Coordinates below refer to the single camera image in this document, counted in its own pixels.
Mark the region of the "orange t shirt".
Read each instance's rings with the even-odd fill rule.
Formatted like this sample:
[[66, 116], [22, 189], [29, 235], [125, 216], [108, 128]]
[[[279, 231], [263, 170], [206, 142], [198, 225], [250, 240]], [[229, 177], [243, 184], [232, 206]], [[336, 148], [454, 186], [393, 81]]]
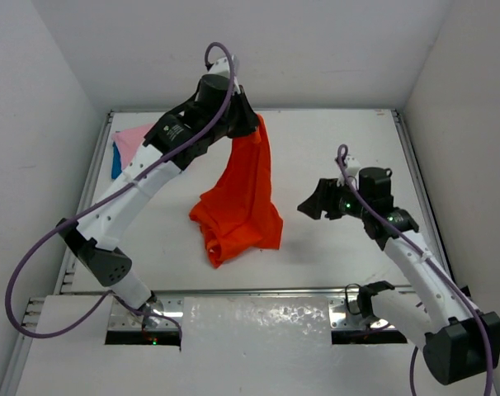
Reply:
[[259, 116], [255, 132], [232, 140], [224, 172], [189, 213], [198, 224], [212, 267], [249, 248], [280, 248], [283, 219], [271, 196], [271, 148], [265, 121]]

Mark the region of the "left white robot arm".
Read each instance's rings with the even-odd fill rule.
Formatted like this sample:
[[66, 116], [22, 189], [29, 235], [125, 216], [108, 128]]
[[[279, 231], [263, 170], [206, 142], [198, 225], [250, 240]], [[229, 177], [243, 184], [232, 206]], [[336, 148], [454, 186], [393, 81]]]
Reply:
[[257, 127], [242, 85], [222, 75], [203, 75], [192, 97], [149, 129], [96, 209], [73, 224], [61, 222], [61, 238], [101, 286], [132, 309], [146, 310], [156, 299], [119, 248], [126, 229], [165, 184], [216, 141], [247, 137]]

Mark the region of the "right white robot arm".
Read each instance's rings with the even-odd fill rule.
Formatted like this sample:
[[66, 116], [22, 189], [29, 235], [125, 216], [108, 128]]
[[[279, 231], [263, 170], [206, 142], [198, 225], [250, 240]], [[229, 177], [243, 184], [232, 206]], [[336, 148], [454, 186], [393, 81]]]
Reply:
[[422, 351], [432, 376], [443, 385], [497, 368], [500, 318], [482, 312], [448, 277], [427, 247], [414, 218], [394, 205], [392, 172], [365, 167], [350, 188], [344, 178], [318, 181], [297, 210], [311, 219], [351, 216], [404, 274], [419, 301], [408, 303], [387, 280], [360, 286], [348, 310], [364, 323], [384, 319]]

